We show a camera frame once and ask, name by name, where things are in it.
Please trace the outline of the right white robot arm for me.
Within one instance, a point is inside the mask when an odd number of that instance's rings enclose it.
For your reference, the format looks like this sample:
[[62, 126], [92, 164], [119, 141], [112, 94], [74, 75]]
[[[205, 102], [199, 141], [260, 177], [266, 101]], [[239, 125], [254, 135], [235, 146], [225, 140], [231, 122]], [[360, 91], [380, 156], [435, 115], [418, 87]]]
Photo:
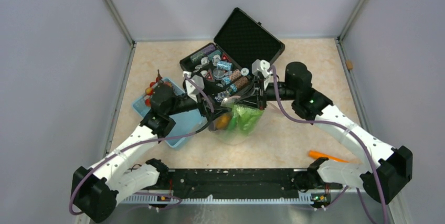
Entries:
[[412, 180], [412, 151], [381, 141], [349, 119], [331, 99], [313, 88], [312, 73], [305, 64], [287, 64], [283, 82], [278, 81], [275, 66], [265, 60], [256, 60], [251, 72], [259, 79], [258, 102], [276, 101], [289, 120], [322, 129], [362, 161], [354, 165], [317, 158], [308, 173], [312, 187], [348, 185], [387, 205]]

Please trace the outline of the clear zip top bag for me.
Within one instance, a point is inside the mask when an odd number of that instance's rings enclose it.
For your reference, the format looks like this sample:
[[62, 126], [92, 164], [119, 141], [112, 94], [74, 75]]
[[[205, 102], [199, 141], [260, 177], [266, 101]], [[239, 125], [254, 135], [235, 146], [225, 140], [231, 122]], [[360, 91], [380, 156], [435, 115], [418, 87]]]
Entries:
[[224, 113], [213, 119], [208, 130], [227, 145], [238, 145], [254, 138], [273, 118], [281, 115], [279, 108], [270, 102], [261, 110], [254, 102], [243, 100], [239, 95], [224, 98], [220, 108]]

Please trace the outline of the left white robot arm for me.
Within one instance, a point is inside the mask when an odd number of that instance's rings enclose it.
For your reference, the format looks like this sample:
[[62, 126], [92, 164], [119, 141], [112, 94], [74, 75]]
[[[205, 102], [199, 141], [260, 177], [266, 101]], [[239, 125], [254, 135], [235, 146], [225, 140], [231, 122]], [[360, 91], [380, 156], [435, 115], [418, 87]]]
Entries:
[[116, 206], [138, 190], [152, 185], [164, 188], [166, 172], [153, 165], [143, 165], [128, 173], [131, 165], [160, 142], [182, 138], [169, 136], [175, 126], [174, 114], [197, 109], [211, 120], [217, 104], [200, 86], [186, 82], [186, 93], [175, 95], [174, 89], [158, 84], [151, 95], [151, 108], [130, 136], [102, 160], [88, 168], [80, 166], [72, 177], [68, 210], [73, 216], [87, 215], [95, 222], [106, 220]]

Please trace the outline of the orange brown fruit toy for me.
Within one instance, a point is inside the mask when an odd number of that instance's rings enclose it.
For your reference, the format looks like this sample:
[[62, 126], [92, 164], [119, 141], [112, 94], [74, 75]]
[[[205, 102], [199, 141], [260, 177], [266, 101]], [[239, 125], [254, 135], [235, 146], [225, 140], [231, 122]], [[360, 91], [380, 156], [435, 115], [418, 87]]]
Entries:
[[224, 113], [214, 122], [214, 126], [217, 130], [225, 130], [232, 119], [232, 114], [230, 112]]

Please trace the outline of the green napa cabbage toy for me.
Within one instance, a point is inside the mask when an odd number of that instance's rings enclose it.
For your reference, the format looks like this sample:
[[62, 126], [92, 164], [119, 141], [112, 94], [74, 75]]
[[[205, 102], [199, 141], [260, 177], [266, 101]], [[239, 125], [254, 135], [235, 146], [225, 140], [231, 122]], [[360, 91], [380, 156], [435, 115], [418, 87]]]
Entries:
[[250, 134], [263, 116], [264, 111], [254, 109], [244, 105], [234, 105], [232, 107], [232, 119], [229, 123], [229, 130], [238, 130], [241, 134]]

